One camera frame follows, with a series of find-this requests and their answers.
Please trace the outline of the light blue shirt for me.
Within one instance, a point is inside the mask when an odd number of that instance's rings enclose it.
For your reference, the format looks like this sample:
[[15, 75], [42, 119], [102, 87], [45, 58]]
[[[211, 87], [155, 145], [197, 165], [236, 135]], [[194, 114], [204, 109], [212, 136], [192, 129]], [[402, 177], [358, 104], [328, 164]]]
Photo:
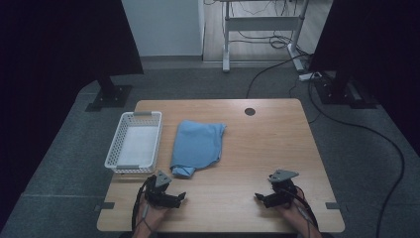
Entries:
[[190, 178], [196, 170], [205, 169], [220, 161], [223, 123], [199, 123], [183, 120], [173, 143], [170, 169], [174, 176]]

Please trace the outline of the black stand base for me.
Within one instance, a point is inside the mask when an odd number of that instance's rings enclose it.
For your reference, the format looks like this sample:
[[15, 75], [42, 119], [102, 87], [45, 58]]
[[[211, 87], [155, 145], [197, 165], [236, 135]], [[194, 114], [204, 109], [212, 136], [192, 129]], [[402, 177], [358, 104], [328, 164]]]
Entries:
[[115, 85], [109, 76], [98, 79], [100, 90], [86, 112], [98, 112], [102, 108], [123, 108], [126, 105], [132, 85]]
[[323, 72], [314, 85], [323, 104], [348, 105], [353, 109], [375, 109], [378, 105], [364, 85], [344, 73]]

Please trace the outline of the white metal desk frame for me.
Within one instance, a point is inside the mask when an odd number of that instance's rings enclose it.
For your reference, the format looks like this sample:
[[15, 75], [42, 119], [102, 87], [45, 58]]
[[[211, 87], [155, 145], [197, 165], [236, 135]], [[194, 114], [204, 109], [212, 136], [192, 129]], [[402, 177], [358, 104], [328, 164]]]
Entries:
[[304, 66], [299, 59], [297, 49], [298, 40], [303, 27], [309, 0], [303, 0], [300, 13], [297, 16], [273, 16], [273, 17], [231, 17], [230, 9], [232, 2], [259, 1], [259, 0], [217, 0], [225, 7], [224, 15], [224, 48], [222, 70], [230, 71], [230, 33], [231, 32], [258, 32], [258, 31], [290, 31], [293, 33], [291, 43], [287, 45], [287, 51], [298, 72], [304, 71]]

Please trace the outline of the person's right hand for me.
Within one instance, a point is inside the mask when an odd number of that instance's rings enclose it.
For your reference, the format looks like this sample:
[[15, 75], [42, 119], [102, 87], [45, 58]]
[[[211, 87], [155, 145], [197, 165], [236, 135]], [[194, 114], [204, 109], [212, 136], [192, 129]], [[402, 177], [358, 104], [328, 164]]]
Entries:
[[275, 210], [300, 234], [307, 236], [310, 233], [310, 222], [301, 214], [296, 204], [277, 206]]

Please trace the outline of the dark grey table foot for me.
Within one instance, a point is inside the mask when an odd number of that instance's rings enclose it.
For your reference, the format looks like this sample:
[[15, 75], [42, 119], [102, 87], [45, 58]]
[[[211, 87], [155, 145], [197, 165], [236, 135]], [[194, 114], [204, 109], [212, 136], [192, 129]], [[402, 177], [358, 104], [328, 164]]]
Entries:
[[338, 202], [325, 202], [327, 209], [337, 209], [341, 212], [348, 211], [348, 207], [345, 204], [340, 204]]

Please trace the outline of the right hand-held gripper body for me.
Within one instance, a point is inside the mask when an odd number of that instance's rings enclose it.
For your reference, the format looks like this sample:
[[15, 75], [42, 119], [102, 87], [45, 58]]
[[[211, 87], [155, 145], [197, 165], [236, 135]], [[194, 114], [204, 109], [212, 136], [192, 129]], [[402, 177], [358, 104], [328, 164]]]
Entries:
[[284, 198], [284, 204], [290, 204], [297, 194], [297, 188], [291, 180], [297, 176], [296, 172], [276, 170], [268, 178], [274, 194], [280, 194]]

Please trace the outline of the white partition panel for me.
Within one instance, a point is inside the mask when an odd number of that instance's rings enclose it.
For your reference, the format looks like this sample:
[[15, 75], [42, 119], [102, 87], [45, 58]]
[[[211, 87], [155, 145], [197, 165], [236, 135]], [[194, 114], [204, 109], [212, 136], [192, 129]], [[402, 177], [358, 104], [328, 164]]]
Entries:
[[203, 54], [203, 0], [122, 0], [141, 57]]

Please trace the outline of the white plastic mesh basket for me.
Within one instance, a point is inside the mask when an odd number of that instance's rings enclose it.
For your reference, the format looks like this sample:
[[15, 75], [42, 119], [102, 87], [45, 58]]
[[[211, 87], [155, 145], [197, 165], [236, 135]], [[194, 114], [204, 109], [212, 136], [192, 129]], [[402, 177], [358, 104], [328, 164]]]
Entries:
[[159, 111], [121, 115], [104, 166], [116, 174], [150, 174], [155, 170], [162, 130]]

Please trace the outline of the white power strip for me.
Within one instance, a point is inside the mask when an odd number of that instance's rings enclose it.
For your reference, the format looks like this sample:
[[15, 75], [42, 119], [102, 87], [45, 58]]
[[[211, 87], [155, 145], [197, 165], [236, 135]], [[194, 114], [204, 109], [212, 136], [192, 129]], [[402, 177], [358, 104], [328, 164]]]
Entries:
[[309, 73], [301, 74], [298, 76], [298, 79], [300, 81], [310, 81], [310, 80], [318, 79], [321, 77], [322, 77], [322, 74], [316, 71], [316, 72], [309, 72]]

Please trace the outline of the black curtain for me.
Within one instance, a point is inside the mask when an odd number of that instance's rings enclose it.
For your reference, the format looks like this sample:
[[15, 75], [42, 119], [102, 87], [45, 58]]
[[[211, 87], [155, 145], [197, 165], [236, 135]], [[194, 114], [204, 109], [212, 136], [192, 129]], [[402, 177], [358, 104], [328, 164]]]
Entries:
[[0, 230], [78, 92], [142, 70], [122, 0], [0, 0]]
[[359, 81], [420, 156], [420, 0], [334, 0], [309, 69]]

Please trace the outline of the person's left hand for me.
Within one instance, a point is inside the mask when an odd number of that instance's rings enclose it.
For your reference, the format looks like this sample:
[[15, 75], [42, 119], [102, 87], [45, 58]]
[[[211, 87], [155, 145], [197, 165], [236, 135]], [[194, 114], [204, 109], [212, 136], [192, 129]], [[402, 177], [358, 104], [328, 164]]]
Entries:
[[155, 231], [167, 212], [168, 209], [164, 207], [154, 207], [148, 203], [142, 204], [136, 217], [135, 228], [137, 230]]

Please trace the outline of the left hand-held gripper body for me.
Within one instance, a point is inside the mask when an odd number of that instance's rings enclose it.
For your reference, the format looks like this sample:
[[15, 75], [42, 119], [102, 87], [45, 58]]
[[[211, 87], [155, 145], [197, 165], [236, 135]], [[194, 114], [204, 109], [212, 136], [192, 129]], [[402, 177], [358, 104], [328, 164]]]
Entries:
[[158, 171], [156, 175], [152, 175], [146, 180], [146, 201], [153, 206], [170, 207], [170, 197], [165, 193], [171, 178], [164, 172]]

